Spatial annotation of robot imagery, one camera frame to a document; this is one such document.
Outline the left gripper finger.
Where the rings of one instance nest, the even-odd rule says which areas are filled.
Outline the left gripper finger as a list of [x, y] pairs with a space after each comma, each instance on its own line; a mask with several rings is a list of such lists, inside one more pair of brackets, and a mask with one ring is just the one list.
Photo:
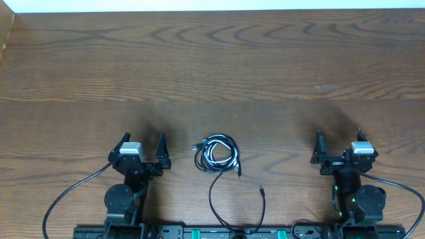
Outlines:
[[110, 151], [110, 155], [119, 154], [122, 145], [126, 142], [129, 142], [130, 136], [130, 133], [125, 133], [119, 143]]
[[155, 156], [158, 159], [158, 162], [161, 165], [162, 169], [170, 170], [171, 159], [170, 159], [169, 152], [167, 150], [166, 135], [164, 133], [160, 135]]

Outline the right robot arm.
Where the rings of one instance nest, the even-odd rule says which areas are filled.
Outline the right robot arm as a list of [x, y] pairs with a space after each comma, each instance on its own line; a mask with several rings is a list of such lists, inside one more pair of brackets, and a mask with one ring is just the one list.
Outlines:
[[315, 134], [311, 164], [319, 164], [321, 175], [334, 178], [333, 206], [340, 220], [325, 228], [323, 238], [378, 238], [377, 223], [383, 219], [386, 192], [380, 187], [363, 185], [361, 173], [372, 169], [378, 152], [362, 131], [341, 156], [328, 155], [324, 136]]

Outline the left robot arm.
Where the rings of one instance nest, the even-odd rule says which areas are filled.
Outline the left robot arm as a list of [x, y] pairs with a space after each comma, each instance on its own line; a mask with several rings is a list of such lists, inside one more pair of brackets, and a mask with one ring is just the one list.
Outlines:
[[104, 204], [107, 217], [104, 223], [104, 238], [157, 238], [157, 227], [142, 221], [143, 207], [149, 183], [170, 170], [171, 160], [167, 150], [166, 136], [162, 133], [155, 154], [155, 163], [143, 160], [142, 144], [131, 142], [125, 133], [121, 141], [110, 151], [108, 161], [124, 176], [124, 182], [110, 187]]

